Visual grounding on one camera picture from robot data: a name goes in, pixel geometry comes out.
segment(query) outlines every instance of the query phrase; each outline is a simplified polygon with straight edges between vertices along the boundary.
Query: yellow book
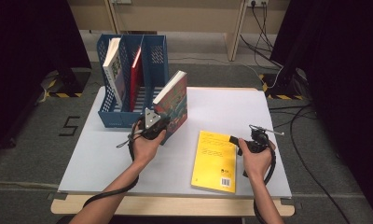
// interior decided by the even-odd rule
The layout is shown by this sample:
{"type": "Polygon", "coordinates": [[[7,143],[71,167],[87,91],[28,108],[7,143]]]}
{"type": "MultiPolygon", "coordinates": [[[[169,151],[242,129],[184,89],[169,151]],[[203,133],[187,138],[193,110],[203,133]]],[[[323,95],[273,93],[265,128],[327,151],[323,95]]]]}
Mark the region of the yellow book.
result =
{"type": "Polygon", "coordinates": [[[236,147],[229,135],[200,131],[191,185],[236,192],[236,147]]]}

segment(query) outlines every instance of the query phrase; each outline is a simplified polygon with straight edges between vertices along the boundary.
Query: book cover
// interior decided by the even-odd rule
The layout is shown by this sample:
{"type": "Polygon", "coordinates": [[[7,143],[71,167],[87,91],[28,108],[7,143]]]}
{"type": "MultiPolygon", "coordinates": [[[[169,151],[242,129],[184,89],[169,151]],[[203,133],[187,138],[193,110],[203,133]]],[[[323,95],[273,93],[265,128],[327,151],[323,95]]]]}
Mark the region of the book cover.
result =
{"type": "Polygon", "coordinates": [[[163,145],[187,120],[187,73],[177,71],[153,101],[154,110],[170,117],[163,145]]]}
{"type": "Polygon", "coordinates": [[[111,86],[111,89],[117,100],[119,109],[122,109],[123,102],[126,96],[125,80],[122,75],[122,66],[119,58],[119,42],[120,38],[112,38],[108,45],[107,54],[103,63],[105,76],[111,86]]]}
{"type": "Polygon", "coordinates": [[[236,147],[230,136],[200,131],[191,185],[236,192],[236,147]]]}
{"type": "Polygon", "coordinates": [[[143,86],[143,62],[141,57],[141,48],[136,52],[133,64],[131,65],[131,111],[136,106],[137,96],[139,94],[140,87],[143,86]]]}

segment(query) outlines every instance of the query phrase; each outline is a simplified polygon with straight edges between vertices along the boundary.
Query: human hand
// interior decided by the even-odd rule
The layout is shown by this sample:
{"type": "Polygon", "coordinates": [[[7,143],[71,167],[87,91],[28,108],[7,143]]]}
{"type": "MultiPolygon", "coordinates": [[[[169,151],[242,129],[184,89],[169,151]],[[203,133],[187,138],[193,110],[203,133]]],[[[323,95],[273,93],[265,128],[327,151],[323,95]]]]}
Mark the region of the human hand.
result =
{"type": "MultiPolygon", "coordinates": [[[[135,125],[135,131],[137,132],[140,121],[135,125]]],[[[133,142],[133,153],[134,153],[134,163],[142,164],[146,166],[152,159],[154,159],[157,154],[159,144],[164,139],[166,135],[166,130],[163,130],[157,138],[148,140],[142,137],[139,133],[134,136],[133,142]]]]}
{"type": "MultiPolygon", "coordinates": [[[[269,143],[273,149],[276,148],[271,141],[269,141],[269,143]]],[[[242,138],[239,138],[239,146],[242,150],[244,170],[248,174],[250,180],[263,181],[265,173],[271,165],[270,148],[267,147],[260,153],[252,153],[242,138]]]]}

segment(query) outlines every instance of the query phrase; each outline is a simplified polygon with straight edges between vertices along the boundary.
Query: black curtain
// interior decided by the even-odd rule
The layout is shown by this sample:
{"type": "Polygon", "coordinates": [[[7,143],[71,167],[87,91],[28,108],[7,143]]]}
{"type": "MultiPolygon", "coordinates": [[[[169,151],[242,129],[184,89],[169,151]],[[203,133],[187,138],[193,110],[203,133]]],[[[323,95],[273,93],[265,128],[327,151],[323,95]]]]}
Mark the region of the black curtain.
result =
{"type": "Polygon", "coordinates": [[[0,144],[18,130],[54,70],[90,68],[66,0],[0,1],[0,144]]]}
{"type": "MultiPolygon", "coordinates": [[[[291,0],[272,59],[289,57],[312,0],[291,0]]],[[[330,1],[314,38],[299,52],[313,104],[340,157],[373,208],[373,1],[330,1]]]]}

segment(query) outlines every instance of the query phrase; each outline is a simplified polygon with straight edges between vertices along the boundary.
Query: red book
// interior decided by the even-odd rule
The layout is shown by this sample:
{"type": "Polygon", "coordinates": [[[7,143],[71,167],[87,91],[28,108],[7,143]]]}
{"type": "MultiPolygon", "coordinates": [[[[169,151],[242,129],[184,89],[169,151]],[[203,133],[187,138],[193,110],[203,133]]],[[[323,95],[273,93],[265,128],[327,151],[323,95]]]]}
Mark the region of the red book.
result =
{"type": "Polygon", "coordinates": [[[187,120],[187,73],[178,71],[153,101],[155,112],[170,117],[163,145],[187,120]]]}
{"type": "Polygon", "coordinates": [[[131,65],[131,111],[136,105],[138,91],[143,85],[143,62],[141,59],[141,48],[136,52],[134,62],[131,65]]]}

